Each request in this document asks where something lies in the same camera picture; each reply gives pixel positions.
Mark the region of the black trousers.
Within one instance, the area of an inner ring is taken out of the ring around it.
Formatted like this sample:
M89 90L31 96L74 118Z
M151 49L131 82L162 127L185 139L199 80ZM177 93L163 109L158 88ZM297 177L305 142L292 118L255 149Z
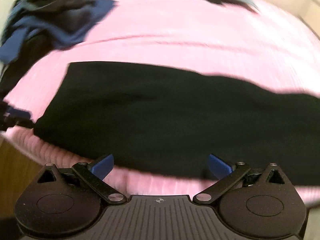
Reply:
M209 178L210 154L278 164L319 184L319 99L250 82L121 62L76 62L34 134L88 159L155 174Z

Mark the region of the pile of dark clothes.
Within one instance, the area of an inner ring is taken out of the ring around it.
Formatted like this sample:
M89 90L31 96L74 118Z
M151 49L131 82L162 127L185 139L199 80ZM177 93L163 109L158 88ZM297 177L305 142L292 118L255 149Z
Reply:
M16 0L1 36L1 98L39 59L85 40L114 0Z

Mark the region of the pink bed blanket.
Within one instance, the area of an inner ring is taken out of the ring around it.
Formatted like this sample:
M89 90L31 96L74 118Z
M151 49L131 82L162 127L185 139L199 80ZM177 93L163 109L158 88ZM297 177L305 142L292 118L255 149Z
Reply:
M204 0L116 0L84 42L37 62L7 100L41 117L71 62L116 61L245 79L274 92L319 96L319 40L262 0L252 13Z

